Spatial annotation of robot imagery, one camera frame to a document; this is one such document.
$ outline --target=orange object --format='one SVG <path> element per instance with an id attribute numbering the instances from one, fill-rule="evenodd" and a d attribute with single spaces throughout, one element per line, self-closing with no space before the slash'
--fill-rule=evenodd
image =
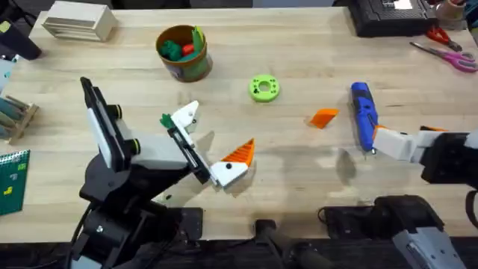
<path id="1" fill-rule="evenodd" d="M 239 146 L 233 153 L 227 155 L 222 161 L 243 162 L 251 166 L 254 157 L 254 138 Z"/>
<path id="2" fill-rule="evenodd" d="M 337 108 L 322 108 L 314 115 L 311 123 L 323 129 L 338 114 Z"/>
<path id="3" fill-rule="evenodd" d="M 448 130 L 446 130 L 446 129 L 436 128 L 436 127 L 429 127 L 429 126 L 421 126 L 420 131 L 448 132 Z"/>
<path id="4" fill-rule="evenodd" d="M 387 129 L 387 127 L 381 126 L 381 125 L 375 126 L 375 128 L 373 129 L 373 137 L 372 137 L 372 139 L 375 139 L 376 130 L 377 130 L 378 128 L 385 128 L 385 129 Z"/>
<path id="5" fill-rule="evenodd" d="M 189 55 L 194 52 L 194 45 L 193 44 L 187 44 L 182 47 L 182 56 Z"/>

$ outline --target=black cable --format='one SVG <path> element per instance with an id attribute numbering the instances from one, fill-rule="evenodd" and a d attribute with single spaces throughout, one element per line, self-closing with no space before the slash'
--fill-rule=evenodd
<path id="1" fill-rule="evenodd" d="M 171 247 L 172 242 L 173 241 L 169 241 L 162 248 L 160 248 L 156 255 L 154 255 L 144 266 L 144 269 L 150 269 L 153 265 L 155 265 L 156 262 L 158 262 L 159 258 L 162 257 L 163 254 L 165 254 L 166 250 Z"/>
<path id="2" fill-rule="evenodd" d="M 76 238 L 78 238 L 78 235 L 80 234 L 80 230 L 83 226 L 84 220 L 86 220 L 88 214 L 94 209 L 94 207 L 95 206 L 92 203 L 90 203 L 88 205 L 87 209 L 84 211 L 83 215 L 81 216 L 81 219 L 78 222 L 78 224 L 76 225 L 75 231 L 73 232 L 72 240 L 70 241 L 71 247 L 73 247 L 73 245 L 76 242 Z M 71 263 L 72 263 L 72 251 L 68 250 L 68 253 L 66 255 L 65 268 L 64 269 L 69 269 Z"/>
<path id="3" fill-rule="evenodd" d="M 37 266 L 31 266 L 31 267 L 24 267 L 24 266 L 7 266 L 6 269 L 41 269 L 41 268 L 46 268 L 50 265 L 54 265 L 55 263 L 59 262 L 59 259 L 55 259 L 51 262 L 47 262 L 43 265 L 37 265 Z"/>
<path id="4" fill-rule="evenodd" d="M 279 263 L 279 268 L 280 269 L 285 269 L 284 262 L 282 261 L 282 258 L 279 255 L 279 252 L 277 252 L 276 245 L 274 245 L 272 240 L 270 240 L 270 238 L 268 238 L 267 236 L 264 236 L 264 239 L 266 240 L 267 245 L 270 248 L 270 251 L 272 251 L 272 254 L 276 258 L 277 262 Z"/>
<path id="5" fill-rule="evenodd" d="M 478 191 L 468 192 L 465 199 L 465 210 L 466 210 L 466 215 L 468 216 L 468 219 L 470 220 L 471 224 L 473 224 L 473 226 L 475 226 L 475 228 L 478 229 L 478 220 L 474 212 L 475 196 L 477 194 L 478 194 Z"/>
<path id="6" fill-rule="evenodd" d="M 244 240 L 244 241 L 237 242 L 236 244 L 227 245 L 227 246 L 222 247 L 222 248 L 217 249 L 217 250 L 211 250 L 211 252 L 213 254 L 221 253 L 223 251 L 227 251 L 227 250 L 230 250 L 230 249 L 233 249 L 233 248 L 236 248 L 236 247 L 240 247 L 240 246 L 243 246 L 245 244 L 251 243 L 253 241 L 254 241 L 254 239 L 247 239 L 247 240 Z M 166 252 L 168 254 L 177 255 L 177 256 L 189 256 L 189 255 L 197 255 L 197 254 L 205 253 L 205 251 L 202 250 L 202 249 L 199 249 L 199 250 L 196 250 L 196 251 L 184 251 L 184 252 L 176 252 L 176 251 L 172 251 L 172 250 L 166 250 Z"/>
<path id="7" fill-rule="evenodd" d="M 319 212 L 317 213 L 317 218 L 319 219 L 319 221 L 324 224 L 324 225 L 327 225 L 327 220 L 326 219 L 323 219 L 321 216 L 320 216 L 320 213 L 322 213 L 322 211 L 325 211 L 326 208 L 321 208 L 319 209 Z"/>

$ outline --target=scissors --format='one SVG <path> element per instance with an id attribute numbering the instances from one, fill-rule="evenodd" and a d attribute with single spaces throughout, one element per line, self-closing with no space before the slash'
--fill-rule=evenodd
<path id="1" fill-rule="evenodd" d="M 478 64 L 475 63 L 475 59 L 471 53 L 467 52 L 444 52 L 438 49 L 432 49 L 429 47 L 422 46 L 415 42 L 410 42 L 410 45 L 416 46 L 417 48 L 424 50 L 425 52 L 431 53 L 435 56 L 442 58 L 443 60 L 449 62 L 453 67 L 457 68 L 462 72 L 476 72 L 478 71 Z"/>
<path id="2" fill-rule="evenodd" d="M 462 47 L 455 41 L 451 40 L 447 32 L 438 26 L 432 26 L 426 33 L 426 36 L 438 43 L 441 43 L 455 52 L 460 52 Z"/>

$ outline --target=green donut-shaped toy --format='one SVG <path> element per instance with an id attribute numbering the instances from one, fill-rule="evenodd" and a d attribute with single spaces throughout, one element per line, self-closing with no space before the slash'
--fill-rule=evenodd
<path id="1" fill-rule="evenodd" d="M 249 83 L 249 93 L 256 102 L 270 102 L 279 95 L 280 87 L 271 75 L 257 75 Z"/>

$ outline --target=cup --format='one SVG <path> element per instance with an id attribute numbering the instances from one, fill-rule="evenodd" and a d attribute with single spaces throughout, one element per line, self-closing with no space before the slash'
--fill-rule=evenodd
<path id="1" fill-rule="evenodd" d="M 172 40 L 181 47 L 193 43 L 191 25 L 177 25 L 163 31 L 156 40 L 156 52 L 166 40 Z M 212 69 L 212 59 L 208 55 L 208 43 L 204 37 L 204 46 L 201 52 L 189 61 L 170 61 L 159 54 L 164 66 L 170 71 L 171 75 L 182 82 L 198 81 L 206 77 Z"/>

